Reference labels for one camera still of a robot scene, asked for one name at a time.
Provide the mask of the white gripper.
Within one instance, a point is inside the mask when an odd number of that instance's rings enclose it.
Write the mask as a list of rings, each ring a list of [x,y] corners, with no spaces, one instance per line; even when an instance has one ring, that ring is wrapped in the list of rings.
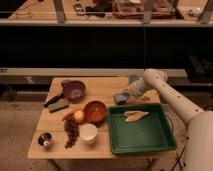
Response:
[[[134,81],[128,86],[130,94],[134,97],[142,96],[146,91],[149,90],[149,87],[146,85],[143,79]]]

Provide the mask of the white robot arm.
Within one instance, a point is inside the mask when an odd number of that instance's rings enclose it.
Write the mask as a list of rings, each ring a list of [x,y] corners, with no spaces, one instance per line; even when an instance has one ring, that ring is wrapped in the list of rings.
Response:
[[[155,89],[187,126],[183,171],[213,169],[213,111],[204,111],[167,83],[161,70],[146,69],[143,76],[128,86],[134,97]]]

